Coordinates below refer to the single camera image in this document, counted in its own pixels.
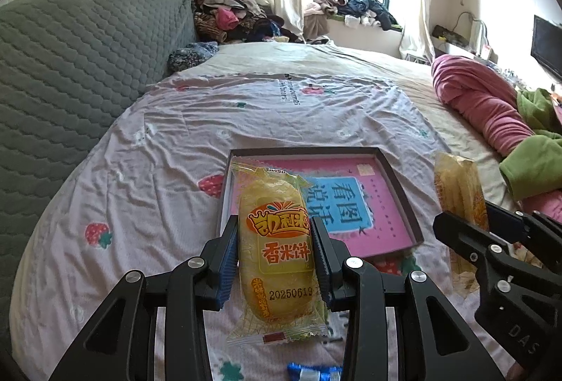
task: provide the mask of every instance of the pink clothing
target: pink clothing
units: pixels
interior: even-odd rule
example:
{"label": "pink clothing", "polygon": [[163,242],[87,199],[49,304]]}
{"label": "pink clothing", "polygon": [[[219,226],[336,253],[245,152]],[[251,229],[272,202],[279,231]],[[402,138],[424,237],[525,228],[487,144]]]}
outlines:
{"label": "pink clothing", "polygon": [[222,7],[218,7],[216,10],[215,18],[217,27],[223,31],[230,31],[240,23],[240,20],[238,20],[234,13]]}
{"label": "pink clothing", "polygon": [[[433,62],[433,87],[443,104],[457,110],[502,157],[535,133],[517,111],[517,93],[498,74],[468,58],[443,55]],[[522,201],[523,210],[538,210],[562,223],[562,192]]]}

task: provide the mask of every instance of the bed sheet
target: bed sheet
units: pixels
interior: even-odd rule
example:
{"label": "bed sheet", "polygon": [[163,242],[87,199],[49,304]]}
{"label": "bed sheet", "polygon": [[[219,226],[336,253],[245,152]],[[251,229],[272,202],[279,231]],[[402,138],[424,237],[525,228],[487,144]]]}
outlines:
{"label": "bed sheet", "polygon": [[[452,294],[447,250],[431,231],[439,212],[432,157],[446,143],[478,161],[486,197],[510,208],[494,154],[440,106],[428,67],[325,45],[221,47],[127,109],[49,204],[16,276],[13,355],[32,381],[46,380],[125,272],[169,271],[199,254],[217,235],[218,200],[202,189],[224,172],[231,148],[363,145],[383,149],[411,201],[425,238],[417,264],[505,372],[511,358],[474,322],[478,297]],[[290,361],[341,363],[342,341],[226,346],[241,304],[235,283],[225,309],[205,314],[215,381],[284,379]],[[159,313],[157,379],[163,379],[163,318]],[[345,333],[342,322],[333,325]],[[390,368],[395,373],[395,352]]]}

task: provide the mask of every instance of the television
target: television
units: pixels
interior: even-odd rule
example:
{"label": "television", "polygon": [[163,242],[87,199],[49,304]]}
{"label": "television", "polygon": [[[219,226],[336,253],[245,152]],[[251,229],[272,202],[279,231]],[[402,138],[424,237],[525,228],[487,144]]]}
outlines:
{"label": "television", "polygon": [[562,28],[535,15],[530,55],[562,81]]}

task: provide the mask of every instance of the yellow wrapper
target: yellow wrapper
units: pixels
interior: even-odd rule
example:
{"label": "yellow wrapper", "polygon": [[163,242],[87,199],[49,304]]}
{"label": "yellow wrapper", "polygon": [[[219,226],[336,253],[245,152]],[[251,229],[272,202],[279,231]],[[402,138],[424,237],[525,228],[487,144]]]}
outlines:
{"label": "yellow wrapper", "polygon": [[229,344],[288,342],[326,335],[327,309],[314,270],[310,221],[298,175],[233,160],[238,260],[246,299]]}
{"label": "yellow wrapper", "polygon": [[[435,189],[442,211],[488,230],[488,215],[478,168],[473,160],[438,152],[435,161]],[[454,290],[462,297],[478,290],[476,268],[450,251]]]}
{"label": "yellow wrapper", "polygon": [[308,213],[285,172],[258,169],[238,207],[244,297],[263,321],[292,321],[313,296],[314,258]]}

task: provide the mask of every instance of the quilted cushion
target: quilted cushion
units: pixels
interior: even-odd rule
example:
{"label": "quilted cushion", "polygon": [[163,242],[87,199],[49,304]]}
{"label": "quilted cushion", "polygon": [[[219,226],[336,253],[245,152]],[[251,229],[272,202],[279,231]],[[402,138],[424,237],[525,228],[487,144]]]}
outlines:
{"label": "quilted cushion", "polygon": [[196,39],[191,0],[15,0],[0,8],[0,341],[35,224],[166,60]]}

